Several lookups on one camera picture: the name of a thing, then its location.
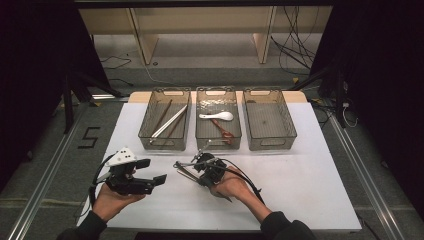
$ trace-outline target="floor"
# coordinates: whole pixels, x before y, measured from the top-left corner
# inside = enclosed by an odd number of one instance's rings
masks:
[[[316,51],[320,37],[320,34],[301,35],[303,40],[307,39],[305,45],[312,52]],[[274,36],[281,43],[286,38],[285,34]],[[249,34],[163,35],[148,66],[141,64],[132,36],[94,36],[94,41],[112,87],[124,92],[148,90],[158,85],[201,86],[211,81],[239,87],[266,84],[289,88],[296,80],[305,79],[308,73],[298,62],[280,56],[274,44],[270,45],[266,64],[259,64]],[[306,87],[305,95],[319,99],[318,86],[319,81]],[[322,105],[331,104],[329,99],[319,100]],[[79,127],[64,152],[57,152],[66,141],[63,106],[59,105],[52,114],[51,122],[32,152],[32,160],[22,163],[0,194],[0,239],[7,239],[17,220],[23,217],[28,224],[19,239],[52,239],[63,229],[75,226],[75,218],[81,213],[80,204],[87,197],[87,182],[91,181],[98,164],[92,159],[103,155],[123,104],[123,101],[114,100],[96,102],[99,103],[96,106],[83,106],[75,100]],[[383,159],[360,120],[355,127],[339,129],[338,123],[328,118],[329,113],[323,108],[317,107],[315,111],[352,205],[369,226],[364,225],[362,231],[352,234],[318,232],[318,239],[378,239],[375,235],[379,239],[424,239],[423,220],[390,170],[384,167]],[[354,126],[354,111],[348,110],[346,117]],[[93,129],[98,138],[96,147],[78,148],[87,144],[82,139],[85,130],[93,126],[101,128]],[[343,139],[351,139],[352,144],[343,144]],[[354,149],[354,154],[346,149]],[[60,166],[52,168],[56,161],[61,162]],[[37,191],[44,191],[44,194],[37,194]],[[39,207],[27,209],[27,203],[37,201],[34,199],[37,196],[40,197]],[[389,222],[394,225],[384,221],[384,217],[390,216],[394,220],[389,219]],[[101,239],[133,239],[136,234],[107,229]]]

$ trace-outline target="person's left hand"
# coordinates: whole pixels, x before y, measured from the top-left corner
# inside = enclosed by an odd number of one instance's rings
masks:
[[[110,190],[107,184],[103,184],[93,206],[93,212],[97,214],[104,222],[116,216],[122,209],[131,203],[140,201],[146,197],[146,194],[121,195]]]

